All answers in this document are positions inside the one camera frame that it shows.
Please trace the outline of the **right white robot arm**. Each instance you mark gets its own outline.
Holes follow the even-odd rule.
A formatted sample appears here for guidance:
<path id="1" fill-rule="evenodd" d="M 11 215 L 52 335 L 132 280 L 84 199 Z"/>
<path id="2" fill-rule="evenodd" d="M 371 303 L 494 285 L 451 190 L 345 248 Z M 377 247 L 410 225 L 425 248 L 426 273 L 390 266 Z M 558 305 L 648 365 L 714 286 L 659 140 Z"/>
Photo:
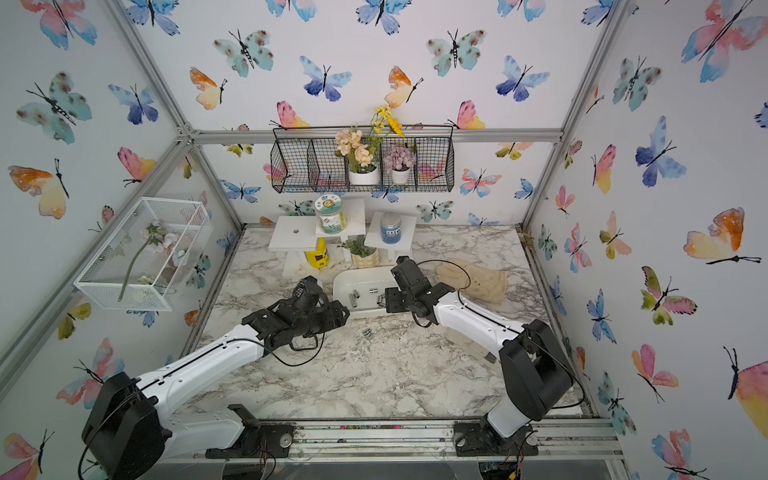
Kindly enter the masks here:
<path id="1" fill-rule="evenodd" d="M 389 313 L 408 312 L 424 328 L 457 332 L 501 365 L 505 393 L 484 417 L 486 428 L 508 439 L 542 420 L 573 387 L 575 375 L 551 327 L 540 320 L 508 320 L 464 298 L 454 287 L 433 284 L 407 256 L 391 269 L 396 287 L 385 293 Z"/>

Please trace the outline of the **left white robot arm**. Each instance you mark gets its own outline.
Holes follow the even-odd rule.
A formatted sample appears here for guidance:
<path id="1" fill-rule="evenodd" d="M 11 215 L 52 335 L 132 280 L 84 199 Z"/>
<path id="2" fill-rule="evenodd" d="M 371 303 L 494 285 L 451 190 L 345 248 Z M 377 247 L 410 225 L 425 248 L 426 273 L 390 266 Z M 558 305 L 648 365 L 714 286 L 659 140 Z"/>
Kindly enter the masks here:
<path id="1" fill-rule="evenodd" d="M 322 344 L 349 317 L 349 309 L 329 300 L 308 276 L 290 297 L 247 315 L 187 356 L 137 378 L 113 375 L 103 382 L 83 429 L 83 453 L 109 479 L 138 479 L 163 458 L 232 446 L 245 429 L 239 417 L 184 424 L 174 414 L 200 391 L 297 337 Z"/>

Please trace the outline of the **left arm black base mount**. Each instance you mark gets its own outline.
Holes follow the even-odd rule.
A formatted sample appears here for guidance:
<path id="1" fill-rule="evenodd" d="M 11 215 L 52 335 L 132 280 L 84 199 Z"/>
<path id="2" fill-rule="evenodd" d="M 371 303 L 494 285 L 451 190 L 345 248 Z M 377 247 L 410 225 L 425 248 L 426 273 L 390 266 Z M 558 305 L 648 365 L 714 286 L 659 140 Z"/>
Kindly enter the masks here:
<path id="1" fill-rule="evenodd" d="M 232 446 L 207 449 L 206 459 L 285 459 L 289 457 L 296 433 L 295 424 L 259 420 L 242 404 L 230 404 L 228 410 L 237 415 L 244 430 Z"/>

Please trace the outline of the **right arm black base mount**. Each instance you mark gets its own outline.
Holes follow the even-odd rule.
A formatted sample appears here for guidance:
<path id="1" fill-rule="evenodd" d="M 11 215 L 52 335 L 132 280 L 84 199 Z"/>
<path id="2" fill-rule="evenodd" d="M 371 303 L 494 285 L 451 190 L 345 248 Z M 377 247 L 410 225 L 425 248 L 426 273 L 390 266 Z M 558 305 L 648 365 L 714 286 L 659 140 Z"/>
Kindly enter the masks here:
<path id="1" fill-rule="evenodd" d="M 460 420 L 452 424 L 456 455 L 459 457 L 537 456 L 539 449 L 533 444 L 534 429 L 525 421 L 508 437 L 498 433 L 486 418 Z"/>

